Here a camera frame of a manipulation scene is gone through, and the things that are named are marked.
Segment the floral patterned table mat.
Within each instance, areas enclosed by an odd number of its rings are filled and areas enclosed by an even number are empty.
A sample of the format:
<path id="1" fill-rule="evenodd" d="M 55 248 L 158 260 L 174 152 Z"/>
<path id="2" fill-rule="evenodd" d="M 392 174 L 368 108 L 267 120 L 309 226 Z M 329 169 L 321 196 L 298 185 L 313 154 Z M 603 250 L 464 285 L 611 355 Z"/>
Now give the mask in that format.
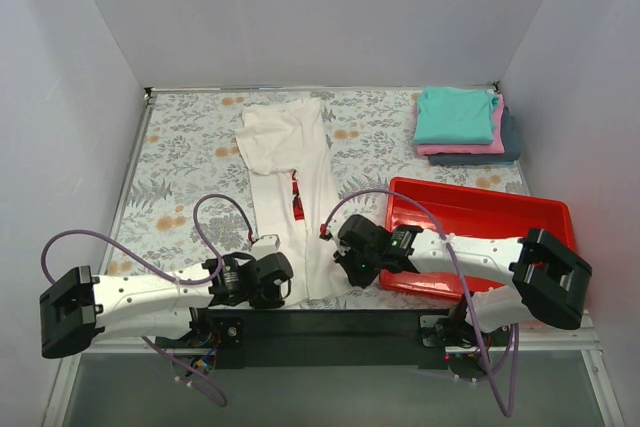
<path id="1" fill-rule="evenodd" d="M 434 167 L 412 144 L 414 90 L 315 90 L 320 101 L 338 192 L 345 206 L 381 220 L 381 189 L 396 176 L 524 194 L 515 163 Z M 116 239 L 110 275 L 190 266 L 247 247 L 254 222 L 246 166 L 236 146 L 241 113 L 252 105 L 301 98 L 298 91 L 168 92 L 152 105 Z"/>

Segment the white coca-cola t-shirt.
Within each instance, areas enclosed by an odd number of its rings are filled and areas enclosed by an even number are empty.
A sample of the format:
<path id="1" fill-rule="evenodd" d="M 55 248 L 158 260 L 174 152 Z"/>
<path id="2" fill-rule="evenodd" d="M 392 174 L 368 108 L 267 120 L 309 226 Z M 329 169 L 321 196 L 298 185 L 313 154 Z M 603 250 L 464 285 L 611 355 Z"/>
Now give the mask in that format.
<path id="1" fill-rule="evenodd" d="M 243 109 L 236 144 L 248 169 L 258 234 L 275 234 L 293 269 L 289 305 L 350 289 L 320 227 L 339 201 L 316 98 Z"/>

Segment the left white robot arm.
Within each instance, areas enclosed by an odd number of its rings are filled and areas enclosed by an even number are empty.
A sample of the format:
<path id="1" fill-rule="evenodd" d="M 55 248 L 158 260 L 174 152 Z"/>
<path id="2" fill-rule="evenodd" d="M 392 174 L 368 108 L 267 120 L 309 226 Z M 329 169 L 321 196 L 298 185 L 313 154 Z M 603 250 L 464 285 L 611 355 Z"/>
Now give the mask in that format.
<path id="1" fill-rule="evenodd" d="M 41 355 L 59 359 L 110 339 L 161 337 L 205 345 L 213 333 L 203 312 L 247 303 L 253 309 L 285 304 L 282 285 L 293 268 L 281 252 L 255 258 L 232 253 L 170 272 L 135 276 L 96 276 L 75 267 L 39 298 Z"/>

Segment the red plastic tray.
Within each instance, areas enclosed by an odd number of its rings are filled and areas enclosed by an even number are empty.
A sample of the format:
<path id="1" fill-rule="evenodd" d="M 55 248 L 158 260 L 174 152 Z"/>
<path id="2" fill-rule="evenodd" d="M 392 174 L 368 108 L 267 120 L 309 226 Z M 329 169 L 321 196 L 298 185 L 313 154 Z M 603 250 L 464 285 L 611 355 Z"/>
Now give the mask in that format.
<path id="1" fill-rule="evenodd" d="M 392 178 L 390 189 L 426 207 L 448 234 L 502 239 L 544 228 L 571 249 L 576 248 L 569 208 L 557 200 L 406 177 Z M 379 282 L 387 290 L 435 299 L 457 301 L 463 294 L 454 273 L 393 274 L 383 270 Z"/>

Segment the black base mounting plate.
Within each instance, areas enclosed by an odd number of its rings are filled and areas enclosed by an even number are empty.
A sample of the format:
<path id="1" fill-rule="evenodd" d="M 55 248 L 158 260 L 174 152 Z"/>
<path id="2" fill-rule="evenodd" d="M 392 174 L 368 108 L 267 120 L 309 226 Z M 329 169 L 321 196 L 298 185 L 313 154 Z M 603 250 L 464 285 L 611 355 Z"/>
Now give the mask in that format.
<path id="1" fill-rule="evenodd" d="M 479 340 L 503 347 L 508 333 L 475 333 L 445 309 L 195 309 L 188 331 L 158 344 L 181 354 L 212 351 L 221 369 L 414 366 L 444 369 L 448 347 Z"/>

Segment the folded teal t-shirt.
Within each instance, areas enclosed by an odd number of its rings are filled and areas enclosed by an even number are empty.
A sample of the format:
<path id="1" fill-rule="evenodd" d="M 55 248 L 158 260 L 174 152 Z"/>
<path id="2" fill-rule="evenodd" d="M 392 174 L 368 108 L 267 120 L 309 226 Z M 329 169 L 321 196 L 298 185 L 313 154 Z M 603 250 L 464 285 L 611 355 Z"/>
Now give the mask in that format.
<path id="1" fill-rule="evenodd" d="M 491 144 L 501 98 L 491 89 L 427 87 L 416 100 L 416 144 Z"/>

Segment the aluminium frame rail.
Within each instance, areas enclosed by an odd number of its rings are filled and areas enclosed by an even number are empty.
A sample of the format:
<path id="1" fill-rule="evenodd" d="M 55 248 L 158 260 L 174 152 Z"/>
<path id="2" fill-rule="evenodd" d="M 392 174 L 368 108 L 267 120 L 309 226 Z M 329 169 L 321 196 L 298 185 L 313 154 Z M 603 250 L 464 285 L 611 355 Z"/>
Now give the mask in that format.
<path id="1" fill-rule="evenodd" d="M 194 356 L 111 339 L 64 358 L 48 426 L 621 426 L 593 323 L 563 331 L 528 323 L 516 356 L 492 345 L 494 383 L 414 366 L 214 368 Z"/>

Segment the folded dark blue t-shirt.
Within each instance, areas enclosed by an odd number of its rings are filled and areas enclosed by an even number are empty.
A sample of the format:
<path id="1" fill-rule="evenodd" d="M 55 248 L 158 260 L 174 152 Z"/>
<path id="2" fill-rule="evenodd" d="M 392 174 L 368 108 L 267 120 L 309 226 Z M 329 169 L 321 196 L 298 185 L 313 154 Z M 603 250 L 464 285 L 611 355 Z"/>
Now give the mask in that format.
<path id="1" fill-rule="evenodd" d="M 429 161 L 438 166 L 477 166 L 515 162 L 519 159 L 522 149 L 515 117 L 508 107 L 504 109 L 501 127 L 501 138 L 505 147 L 503 154 L 436 154 L 428 156 Z"/>

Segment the folded pink t-shirt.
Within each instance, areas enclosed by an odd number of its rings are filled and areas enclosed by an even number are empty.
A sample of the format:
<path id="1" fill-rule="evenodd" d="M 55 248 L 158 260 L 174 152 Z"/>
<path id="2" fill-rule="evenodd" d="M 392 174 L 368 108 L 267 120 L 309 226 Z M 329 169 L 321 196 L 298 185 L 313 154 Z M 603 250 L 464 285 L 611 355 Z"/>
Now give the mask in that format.
<path id="1" fill-rule="evenodd" d="M 494 110 L 493 121 L 496 124 L 493 130 L 493 140 L 489 144 L 417 144 L 419 155 L 430 156 L 436 154 L 503 154 L 505 147 L 501 138 L 502 119 L 505 103 L 501 94 L 497 95 L 498 107 Z"/>

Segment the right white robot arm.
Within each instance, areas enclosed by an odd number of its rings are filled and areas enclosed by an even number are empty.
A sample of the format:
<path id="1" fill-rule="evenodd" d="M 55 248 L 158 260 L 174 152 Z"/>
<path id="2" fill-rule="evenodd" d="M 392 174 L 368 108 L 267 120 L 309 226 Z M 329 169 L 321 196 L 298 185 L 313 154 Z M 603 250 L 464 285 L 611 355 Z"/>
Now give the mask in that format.
<path id="1" fill-rule="evenodd" d="M 353 286 L 366 288 L 383 271 L 453 275 L 463 286 L 456 313 L 437 322 L 438 336 L 454 332 L 475 344 L 500 327 L 538 320 L 565 331 L 582 324 L 592 267 L 545 229 L 524 237 L 441 236 L 418 225 L 393 230 L 355 214 L 326 231 L 334 260 Z"/>

